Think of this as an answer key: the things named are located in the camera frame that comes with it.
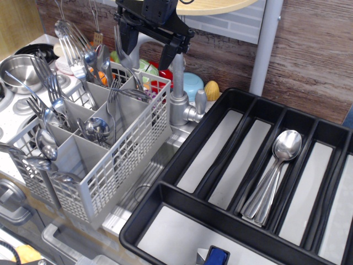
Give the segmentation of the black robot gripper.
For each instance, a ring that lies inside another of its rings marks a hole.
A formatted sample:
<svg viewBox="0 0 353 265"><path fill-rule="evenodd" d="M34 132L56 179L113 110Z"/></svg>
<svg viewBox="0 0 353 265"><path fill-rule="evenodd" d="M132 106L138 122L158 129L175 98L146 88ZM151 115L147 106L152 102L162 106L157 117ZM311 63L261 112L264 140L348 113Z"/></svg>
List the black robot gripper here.
<svg viewBox="0 0 353 265"><path fill-rule="evenodd" d="M164 45L158 70L166 70L194 31L177 15L178 1L116 1L123 51L130 55L143 33Z"/></svg>

